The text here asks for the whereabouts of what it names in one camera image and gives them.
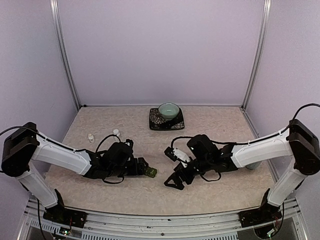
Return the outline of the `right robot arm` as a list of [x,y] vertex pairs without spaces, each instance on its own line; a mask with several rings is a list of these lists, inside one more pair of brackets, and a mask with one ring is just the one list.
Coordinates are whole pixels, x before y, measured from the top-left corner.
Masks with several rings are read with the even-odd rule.
[[164,154],[179,164],[165,181],[165,186],[183,190],[195,176],[208,171],[218,174],[233,172],[250,164],[279,157],[291,157],[291,163],[273,188],[264,197],[264,204],[257,208],[256,218],[266,222],[284,200],[307,176],[320,170],[319,139],[298,119],[274,134],[245,143],[228,143],[218,148],[205,134],[190,137],[187,142],[195,158],[178,148],[168,147]]

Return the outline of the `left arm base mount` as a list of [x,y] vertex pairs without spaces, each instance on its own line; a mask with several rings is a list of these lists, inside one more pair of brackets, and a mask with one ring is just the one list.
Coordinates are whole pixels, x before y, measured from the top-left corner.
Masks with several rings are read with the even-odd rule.
[[57,189],[54,190],[57,196],[57,204],[50,208],[45,208],[43,218],[55,223],[68,225],[69,227],[84,228],[87,213],[84,211],[66,208],[61,194]]

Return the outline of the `white pill bottle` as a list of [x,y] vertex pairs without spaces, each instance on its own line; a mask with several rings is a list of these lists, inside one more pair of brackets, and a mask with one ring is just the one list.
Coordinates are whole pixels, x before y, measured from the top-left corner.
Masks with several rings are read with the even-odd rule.
[[93,144],[93,143],[95,142],[95,137],[94,137],[94,135],[91,134],[91,133],[89,133],[89,134],[88,134],[88,140],[89,140],[90,143]]
[[113,130],[113,134],[116,135],[117,137],[120,136],[120,131],[118,129]]

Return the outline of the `green three-compartment pill box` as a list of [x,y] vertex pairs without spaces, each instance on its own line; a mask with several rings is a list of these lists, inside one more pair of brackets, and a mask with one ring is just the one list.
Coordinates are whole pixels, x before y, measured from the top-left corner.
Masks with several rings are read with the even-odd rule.
[[153,167],[148,167],[145,171],[145,175],[149,178],[154,178],[157,175],[158,170]]

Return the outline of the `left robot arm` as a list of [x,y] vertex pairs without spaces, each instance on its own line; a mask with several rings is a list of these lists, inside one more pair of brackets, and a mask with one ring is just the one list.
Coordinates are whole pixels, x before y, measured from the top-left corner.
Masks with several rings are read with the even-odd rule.
[[108,178],[122,180],[129,176],[147,176],[154,170],[144,158],[133,156],[133,141],[118,140],[107,150],[90,151],[75,149],[56,142],[37,130],[33,122],[11,128],[14,132],[3,145],[1,170],[16,178],[30,191],[57,221],[63,223],[70,218],[70,211],[64,206],[61,194],[49,187],[41,174],[32,165],[39,161],[70,170],[88,179]]

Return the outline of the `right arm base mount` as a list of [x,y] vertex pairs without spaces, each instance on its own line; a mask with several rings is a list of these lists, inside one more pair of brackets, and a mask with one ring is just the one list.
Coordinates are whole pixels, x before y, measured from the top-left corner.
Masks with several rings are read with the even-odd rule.
[[273,206],[268,203],[268,189],[262,198],[261,205],[258,208],[243,210],[238,213],[242,228],[251,227],[281,219],[283,214],[279,206]]

